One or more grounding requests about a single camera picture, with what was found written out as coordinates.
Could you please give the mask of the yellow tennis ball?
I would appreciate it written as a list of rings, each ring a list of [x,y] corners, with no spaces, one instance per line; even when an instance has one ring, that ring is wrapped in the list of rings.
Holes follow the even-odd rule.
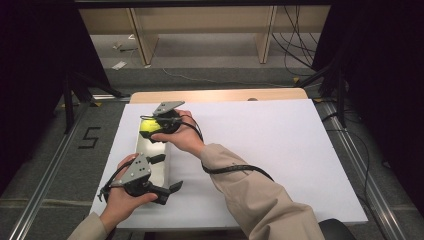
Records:
[[[155,119],[144,119],[141,121],[139,126],[140,132],[154,132],[160,130],[161,126],[157,123]]]

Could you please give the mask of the light wooden desk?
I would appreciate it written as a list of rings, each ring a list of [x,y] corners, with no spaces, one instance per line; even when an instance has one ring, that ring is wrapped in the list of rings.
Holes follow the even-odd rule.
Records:
[[[132,34],[149,65],[160,34],[253,33],[258,59],[267,62],[271,36],[287,33],[294,25],[301,33],[320,33],[328,6],[164,7],[82,9],[91,35]]]

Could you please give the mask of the white plastic bin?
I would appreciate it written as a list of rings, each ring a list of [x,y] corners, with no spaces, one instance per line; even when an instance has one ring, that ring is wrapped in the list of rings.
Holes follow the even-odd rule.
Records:
[[[150,181],[159,187],[168,186],[169,161],[167,154],[169,153],[168,145],[163,142],[151,143],[138,134],[136,148],[137,153],[143,154],[145,157],[153,157],[159,154],[165,154],[166,159],[157,164],[149,164],[151,168]]]

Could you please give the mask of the person's left hand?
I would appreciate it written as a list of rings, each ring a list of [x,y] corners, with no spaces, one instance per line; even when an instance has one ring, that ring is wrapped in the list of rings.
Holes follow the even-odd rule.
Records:
[[[112,230],[119,223],[126,220],[136,208],[156,199],[157,195],[154,193],[133,197],[128,195],[123,187],[112,187],[107,205],[99,216],[106,233],[111,233]]]

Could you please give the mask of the black chair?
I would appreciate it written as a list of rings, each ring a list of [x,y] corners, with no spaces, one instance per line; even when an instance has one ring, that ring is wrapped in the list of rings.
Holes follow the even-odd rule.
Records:
[[[325,240],[356,240],[350,230],[337,219],[327,219],[319,223]]]

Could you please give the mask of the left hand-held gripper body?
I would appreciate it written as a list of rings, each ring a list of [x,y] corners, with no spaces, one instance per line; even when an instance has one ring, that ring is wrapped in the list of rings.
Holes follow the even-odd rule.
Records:
[[[147,157],[139,154],[135,159],[125,163],[123,168],[127,167],[125,173],[120,179],[113,180],[111,187],[123,187],[127,194],[133,197],[139,197],[146,193],[154,193],[157,199],[154,203],[165,205],[171,192],[169,189],[155,186],[151,181],[151,168],[147,162]]]

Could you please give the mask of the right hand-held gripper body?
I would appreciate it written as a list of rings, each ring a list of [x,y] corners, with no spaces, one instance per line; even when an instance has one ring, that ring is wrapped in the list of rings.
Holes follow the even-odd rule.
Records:
[[[181,125],[181,117],[176,108],[183,105],[184,101],[162,102],[153,112],[153,118],[160,126],[163,133],[174,133]]]

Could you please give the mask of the dark curtain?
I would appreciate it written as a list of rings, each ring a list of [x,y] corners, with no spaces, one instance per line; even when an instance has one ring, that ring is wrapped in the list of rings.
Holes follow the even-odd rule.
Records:
[[[424,217],[424,0],[330,1],[313,68],[352,42],[348,95]]]
[[[109,83],[74,0],[0,0],[0,195],[34,150],[73,72]]]

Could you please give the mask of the short aluminium rail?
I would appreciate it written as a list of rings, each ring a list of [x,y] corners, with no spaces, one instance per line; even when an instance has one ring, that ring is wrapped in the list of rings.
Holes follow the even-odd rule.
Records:
[[[130,97],[116,97],[114,95],[109,95],[109,94],[95,94],[93,95],[93,99],[95,101],[124,101],[124,102],[130,101]]]

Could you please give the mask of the black metal stand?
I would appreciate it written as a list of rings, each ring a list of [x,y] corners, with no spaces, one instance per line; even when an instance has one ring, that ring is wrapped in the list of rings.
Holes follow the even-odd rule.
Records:
[[[110,85],[97,81],[86,74],[80,72],[68,72],[62,82],[63,99],[66,113],[66,130],[69,133],[75,123],[74,118],[74,103],[72,96],[75,95],[80,102],[87,103],[94,99],[93,94],[89,91],[90,87],[98,88],[106,93],[109,93],[115,98],[122,99],[129,97],[129,94],[124,94],[113,89]]]
[[[344,103],[345,103],[345,80],[344,72],[340,67],[334,67],[328,65],[313,75],[309,76],[303,81],[298,81],[295,84],[296,88],[305,88],[306,86],[312,84],[318,79],[322,78],[322,84],[319,89],[321,96],[329,97],[333,92],[336,92],[336,102],[337,108],[334,116],[337,117],[337,120],[343,128],[346,127],[345,114],[344,114]]]

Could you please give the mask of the light wooden table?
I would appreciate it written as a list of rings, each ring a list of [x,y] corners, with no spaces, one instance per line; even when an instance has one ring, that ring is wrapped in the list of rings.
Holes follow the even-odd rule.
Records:
[[[131,104],[160,103],[164,101],[185,102],[222,102],[258,100],[307,99],[307,93],[301,88],[267,88],[267,89],[225,89],[225,90],[190,90],[136,92],[130,98]]]

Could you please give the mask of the person's right hand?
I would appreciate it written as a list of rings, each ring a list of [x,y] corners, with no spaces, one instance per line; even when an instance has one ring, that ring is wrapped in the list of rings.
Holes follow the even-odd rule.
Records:
[[[190,111],[177,110],[177,113],[182,117],[185,124],[182,124],[173,134],[156,133],[152,135],[151,138],[155,141],[170,142],[178,149],[199,158],[205,144],[201,140],[201,137],[193,129],[196,122],[192,118]]]

